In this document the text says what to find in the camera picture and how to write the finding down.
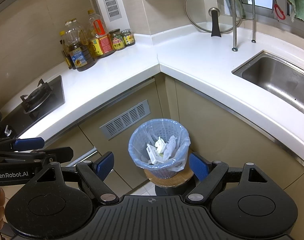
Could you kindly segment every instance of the blue trash bag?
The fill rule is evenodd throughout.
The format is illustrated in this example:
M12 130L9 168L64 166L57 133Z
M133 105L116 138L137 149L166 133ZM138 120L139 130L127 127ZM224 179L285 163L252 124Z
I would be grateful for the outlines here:
M150 157L147 144L153 145L161 137L167 142L174 135L176 147L171 157L164 163L148 164ZM191 144L189 133L183 125L171 119L152 119L140 125L129 141L129 154L135 165L150 171L168 170L181 171L188 158L188 148Z

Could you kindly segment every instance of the kitchen counter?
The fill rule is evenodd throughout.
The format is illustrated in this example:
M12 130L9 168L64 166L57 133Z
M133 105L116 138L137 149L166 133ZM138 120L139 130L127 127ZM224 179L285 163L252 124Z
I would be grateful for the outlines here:
M163 72L209 95L278 139L304 160L304 114L268 91L232 74L262 51L304 69L304 50L277 38L238 28L238 52L231 50L232 33L222 38L193 26L152 36L136 35L137 43L77 72L65 63L36 79L9 101L5 115L31 93L40 78L62 76L65 104L28 129L20 138L48 140L83 115L145 79Z

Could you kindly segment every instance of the beige cabinet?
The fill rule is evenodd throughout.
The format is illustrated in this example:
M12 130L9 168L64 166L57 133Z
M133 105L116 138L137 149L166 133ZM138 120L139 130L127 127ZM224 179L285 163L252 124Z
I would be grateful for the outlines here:
M93 154L87 160L95 162L101 157L100 153ZM110 174L104 180L105 185L107 185L115 194L119 197L128 193L131 188L126 182L116 173L115 170L112 170Z
M193 151L231 167L253 162L282 188L304 173L301 164L253 127L181 82L175 81L175 87L180 123Z
M47 145L46 149L67 146L71 147L73 150L73 158L71 161L76 160L94 148L94 146L77 125L60 135L55 142ZM66 166L69 163L70 162L62 163L61 166Z
M107 139L100 127L144 100L148 101L150 114L115 137ZM114 170L131 188L135 188L147 180L147 178L143 169L138 168L129 155L128 143L130 137L134 130L142 123L150 119L162 117L156 84L153 81L152 83L148 82L146 86L128 95L121 101L89 117L80 123L79 127L101 154L107 151L113 152L115 157Z
M298 217L291 236L295 240L304 240L304 174L287 187L285 192L295 201L298 208Z

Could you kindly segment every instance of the sink basin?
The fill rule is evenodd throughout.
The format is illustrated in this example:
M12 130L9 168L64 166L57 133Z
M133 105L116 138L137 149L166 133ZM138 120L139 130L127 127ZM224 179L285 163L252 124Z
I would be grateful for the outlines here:
M262 52L233 72L288 102L304 114L304 70Z

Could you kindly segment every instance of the vent grille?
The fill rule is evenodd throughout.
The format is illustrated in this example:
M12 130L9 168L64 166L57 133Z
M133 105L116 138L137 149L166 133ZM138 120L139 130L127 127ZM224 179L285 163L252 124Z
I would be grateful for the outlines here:
M122 18L117 0L104 0L110 22Z
M150 114L150 108L148 101L144 100L143 102L107 122L101 126L100 129L106 138L110 140L120 132L124 131L126 128L141 120L143 117L146 117L148 114Z

